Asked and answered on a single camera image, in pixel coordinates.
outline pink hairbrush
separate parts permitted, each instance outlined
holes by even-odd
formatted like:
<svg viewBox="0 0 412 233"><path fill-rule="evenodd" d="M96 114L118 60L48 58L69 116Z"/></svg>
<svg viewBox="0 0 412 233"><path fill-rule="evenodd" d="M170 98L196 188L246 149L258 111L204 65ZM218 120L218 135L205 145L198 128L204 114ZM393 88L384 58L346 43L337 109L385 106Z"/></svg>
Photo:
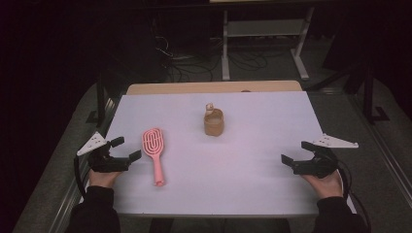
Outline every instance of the pink hairbrush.
<svg viewBox="0 0 412 233"><path fill-rule="evenodd" d="M163 186L164 178L160 165L160 154L163 151L163 135L159 128L153 128L143 133L143 151L154 161L154 185Z"/></svg>

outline hand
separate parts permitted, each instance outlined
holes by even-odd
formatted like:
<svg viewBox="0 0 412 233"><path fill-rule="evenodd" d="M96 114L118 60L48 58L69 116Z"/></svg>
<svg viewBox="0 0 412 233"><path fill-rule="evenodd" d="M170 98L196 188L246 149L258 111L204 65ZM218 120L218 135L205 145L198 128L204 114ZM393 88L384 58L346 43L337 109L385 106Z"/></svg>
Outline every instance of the hand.
<svg viewBox="0 0 412 233"><path fill-rule="evenodd" d="M301 177L312 185L321 199L335 196L343 197L342 180L337 170L322 179L311 175L302 175Z"/></svg>
<svg viewBox="0 0 412 233"><path fill-rule="evenodd" d="M112 188L113 184L115 184L116 178L120 174L121 172L99 173L94 172L93 169L90 169L90 172L88 174L89 185Z"/></svg>

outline hairbrush handle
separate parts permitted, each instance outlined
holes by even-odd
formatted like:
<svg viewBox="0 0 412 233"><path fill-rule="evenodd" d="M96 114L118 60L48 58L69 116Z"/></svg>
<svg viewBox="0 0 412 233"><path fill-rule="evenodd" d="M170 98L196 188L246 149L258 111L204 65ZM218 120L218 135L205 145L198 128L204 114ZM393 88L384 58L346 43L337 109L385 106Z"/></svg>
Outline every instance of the hairbrush handle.
<svg viewBox="0 0 412 233"><path fill-rule="evenodd" d="M154 185L163 186L164 177L163 177L163 172L161 171L160 157L153 156L153 160L154 160Z"/></svg>

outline person's arm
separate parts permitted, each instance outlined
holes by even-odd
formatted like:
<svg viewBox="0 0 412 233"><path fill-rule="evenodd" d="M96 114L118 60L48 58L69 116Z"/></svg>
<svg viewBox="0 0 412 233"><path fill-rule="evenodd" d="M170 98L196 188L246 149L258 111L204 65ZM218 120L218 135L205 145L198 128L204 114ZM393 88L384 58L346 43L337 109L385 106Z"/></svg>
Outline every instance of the person's arm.
<svg viewBox="0 0 412 233"><path fill-rule="evenodd" d="M118 213L113 209L112 189L119 174L90 170L85 200L72 210L66 233L120 232Z"/></svg>
<svg viewBox="0 0 412 233"><path fill-rule="evenodd" d="M367 227L361 216L352 213L343 198L342 183L337 171L319 179L302 176L318 193L319 215L315 221L314 233L366 233Z"/></svg>

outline dark background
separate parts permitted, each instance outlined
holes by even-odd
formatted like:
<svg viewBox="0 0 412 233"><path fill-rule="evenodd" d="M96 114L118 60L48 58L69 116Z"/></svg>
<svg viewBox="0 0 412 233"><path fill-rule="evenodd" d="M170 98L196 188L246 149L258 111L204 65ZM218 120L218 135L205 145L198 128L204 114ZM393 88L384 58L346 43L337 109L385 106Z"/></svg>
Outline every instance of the dark background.
<svg viewBox="0 0 412 233"><path fill-rule="evenodd" d="M1 4L0 229L9 232L77 104L99 75L109 74L106 87L111 95L119 95L131 83L161 83L166 72L160 65L164 56L155 49L153 15L97 11L128 6L128 1L119 1L116 6L110 1L61 0ZM133 4L144 6L137 1ZM339 71L367 53L375 77L391 89L412 118L410 10L408 4L398 2L319 7L310 34L335 36L327 68ZM205 13L157 17L167 21L158 29L175 47L189 48L196 41L207 51L208 37L220 28L216 17ZM377 46L368 50L373 43Z"/></svg>

